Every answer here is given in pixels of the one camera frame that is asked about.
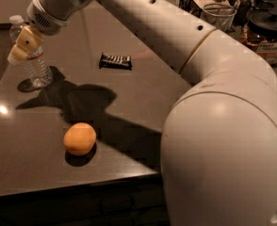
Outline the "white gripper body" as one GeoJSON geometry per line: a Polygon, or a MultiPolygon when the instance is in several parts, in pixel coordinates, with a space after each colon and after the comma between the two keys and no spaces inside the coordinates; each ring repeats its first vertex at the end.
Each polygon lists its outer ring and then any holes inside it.
{"type": "Polygon", "coordinates": [[[43,35],[53,36],[62,30],[78,10],[91,0],[32,0],[27,17],[32,26],[43,35]]]}

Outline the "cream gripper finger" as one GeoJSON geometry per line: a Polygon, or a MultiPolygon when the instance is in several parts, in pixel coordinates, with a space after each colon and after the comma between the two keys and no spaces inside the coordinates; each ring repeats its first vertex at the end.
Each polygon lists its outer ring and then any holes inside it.
{"type": "Polygon", "coordinates": [[[27,60],[42,44],[42,33],[31,25],[25,26],[20,32],[8,55],[10,64],[20,64],[27,60]]]}

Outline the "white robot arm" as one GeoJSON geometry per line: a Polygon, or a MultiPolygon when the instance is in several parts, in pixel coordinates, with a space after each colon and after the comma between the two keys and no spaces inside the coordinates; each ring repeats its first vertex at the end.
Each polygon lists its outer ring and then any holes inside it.
{"type": "Polygon", "coordinates": [[[191,85],[161,137],[171,226],[277,226],[277,76],[262,57],[166,0],[32,0],[9,54],[96,1],[191,85]]]}

